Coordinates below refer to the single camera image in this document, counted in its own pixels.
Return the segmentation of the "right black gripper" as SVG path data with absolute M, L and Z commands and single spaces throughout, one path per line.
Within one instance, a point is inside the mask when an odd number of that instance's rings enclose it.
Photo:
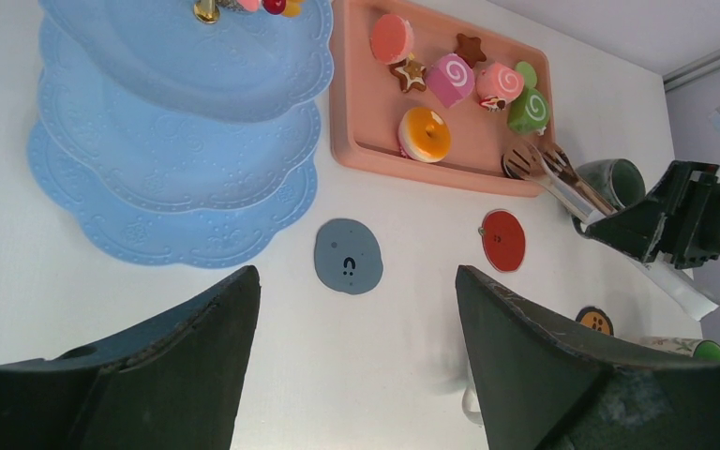
M 720 258 L 720 165 L 673 161 L 640 201 L 588 226 L 583 236 L 640 263 L 668 255 L 679 268 Z M 667 198 L 673 201 L 669 213 Z

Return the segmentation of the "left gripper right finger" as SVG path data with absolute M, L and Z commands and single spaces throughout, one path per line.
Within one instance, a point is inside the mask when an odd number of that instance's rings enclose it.
M 492 449 L 720 449 L 720 363 L 594 331 L 475 267 L 458 313 Z

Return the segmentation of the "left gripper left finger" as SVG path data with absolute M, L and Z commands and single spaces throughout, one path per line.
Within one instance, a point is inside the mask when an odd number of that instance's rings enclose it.
M 227 449 L 261 300 L 245 266 L 54 359 L 0 365 L 0 449 Z

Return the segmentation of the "dark green ceramic mug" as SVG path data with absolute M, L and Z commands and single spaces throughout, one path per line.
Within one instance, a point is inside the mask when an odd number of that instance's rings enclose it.
M 638 167 L 629 159 L 601 159 L 585 163 L 576 168 L 578 177 L 590 189 L 594 190 L 615 211 L 631 206 L 646 195 L 646 187 Z M 597 219 L 608 216 L 599 206 L 599 201 L 593 201 L 588 189 L 580 196 L 587 206 L 584 206 L 582 218 L 573 218 L 576 232 L 583 238 L 586 228 Z

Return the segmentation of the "metal serving tongs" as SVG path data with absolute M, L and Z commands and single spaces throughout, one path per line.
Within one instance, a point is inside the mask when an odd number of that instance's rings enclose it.
M 579 177 L 569 158 L 557 145 L 543 152 L 529 142 L 516 141 L 503 152 L 502 166 L 508 175 L 542 186 L 584 225 L 591 225 L 616 212 L 614 206 Z M 631 257 L 627 261 L 696 321 L 720 307 L 719 302 L 704 292 L 690 276 L 665 262 L 643 263 Z

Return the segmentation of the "green swirl roll cake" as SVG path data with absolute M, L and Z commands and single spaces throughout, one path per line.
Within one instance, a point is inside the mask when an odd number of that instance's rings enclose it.
M 543 136 L 550 118 L 551 109 L 546 98 L 535 88 L 525 87 L 510 105 L 507 125 L 518 135 Z

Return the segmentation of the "light pink swirl roll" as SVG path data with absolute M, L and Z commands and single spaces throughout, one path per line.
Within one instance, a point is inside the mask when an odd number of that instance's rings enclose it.
M 488 96 L 506 98 L 511 103 L 519 97 L 525 87 L 523 77 L 501 63 L 482 69 L 475 80 L 475 90 L 479 100 Z

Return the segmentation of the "blue three-tier cake stand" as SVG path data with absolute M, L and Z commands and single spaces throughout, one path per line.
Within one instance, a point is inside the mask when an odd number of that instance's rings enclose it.
M 47 195 L 116 259 L 246 263 L 313 204 L 330 84 L 327 1 L 293 18 L 238 2 L 44 1 L 39 119 Z

